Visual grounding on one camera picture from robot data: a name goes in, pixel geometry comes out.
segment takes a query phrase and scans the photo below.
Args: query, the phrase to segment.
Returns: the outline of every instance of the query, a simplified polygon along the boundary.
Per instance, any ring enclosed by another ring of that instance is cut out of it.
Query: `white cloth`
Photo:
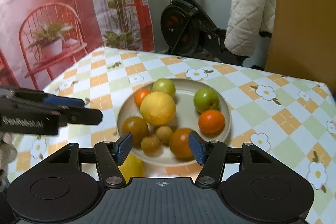
[[[225,46],[236,55],[251,56],[259,31],[273,32],[276,0],[232,0]]]

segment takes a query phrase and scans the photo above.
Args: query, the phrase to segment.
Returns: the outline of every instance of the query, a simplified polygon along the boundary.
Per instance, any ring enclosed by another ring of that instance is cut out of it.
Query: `table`
[[[57,137],[16,136],[18,157],[9,165],[12,181],[69,142],[92,147],[116,140],[116,117],[135,90],[159,78],[203,81],[223,95],[232,115],[230,145],[252,142],[313,186],[315,200],[307,221],[336,220],[336,105],[323,83],[150,52],[101,47],[75,63],[44,90],[60,96],[90,99],[88,107],[104,114],[98,126],[69,125]],[[191,176],[197,164],[181,168],[145,165],[150,176]],[[97,179],[94,165],[83,170]]]

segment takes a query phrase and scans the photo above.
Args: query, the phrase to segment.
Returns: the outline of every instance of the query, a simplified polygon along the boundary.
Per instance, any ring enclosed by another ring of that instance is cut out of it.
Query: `white flower print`
[[[45,151],[47,151],[47,144],[46,140],[44,138],[38,139],[33,142],[30,154],[35,158],[38,159],[40,154],[43,154]]]
[[[91,62],[93,63],[93,62],[97,62],[97,61],[100,61],[100,60],[103,60],[103,59],[105,59],[105,55],[101,54],[101,55],[91,57]]]
[[[259,85],[255,93],[268,101],[272,101],[277,97],[277,94],[274,92],[274,90],[267,85]]]
[[[203,69],[189,69],[186,72],[185,77],[191,78],[194,81],[199,81],[201,79],[207,78],[208,75]]]
[[[136,83],[140,83],[143,81],[143,76],[141,74],[132,75],[128,78],[128,81],[131,85],[134,85]]]
[[[66,89],[68,89],[69,87],[71,87],[71,85],[72,85],[73,83],[74,83],[73,80],[66,81],[65,83],[61,84],[61,85],[58,87],[58,90],[59,90],[59,91],[66,90]]]
[[[304,91],[300,91],[298,93],[298,96],[301,97],[303,100],[305,100],[306,102],[310,101],[310,95],[308,93],[305,93]]]
[[[309,172],[307,174],[307,180],[314,186],[316,190],[321,189],[322,184],[327,182],[327,172],[323,163],[311,162],[309,164]]]
[[[318,85],[320,88],[325,87],[325,83],[315,82],[316,85]]]
[[[330,134],[336,134],[336,126],[333,122],[327,122],[327,130]]]
[[[268,136],[265,133],[252,134],[250,140],[253,144],[268,152],[271,149],[271,144],[268,141]]]

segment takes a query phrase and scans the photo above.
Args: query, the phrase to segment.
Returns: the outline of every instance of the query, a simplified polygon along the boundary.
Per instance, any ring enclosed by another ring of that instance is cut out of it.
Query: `crosshair marking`
[[[163,186],[166,186],[167,184],[169,184],[169,183],[167,183],[167,182],[165,182],[165,181],[160,181],[159,183],[157,183],[158,185],[160,185],[161,187],[163,187]]]

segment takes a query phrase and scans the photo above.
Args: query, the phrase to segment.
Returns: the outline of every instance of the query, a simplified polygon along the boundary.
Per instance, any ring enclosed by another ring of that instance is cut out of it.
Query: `green apple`
[[[194,106],[200,113],[208,109],[216,109],[219,107],[219,97],[217,92],[211,88],[200,89],[195,93]]]
[[[176,91],[174,82],[165,78],[156,80],[153,84],[152,90],[167,93],[171,97],[174,97]]]

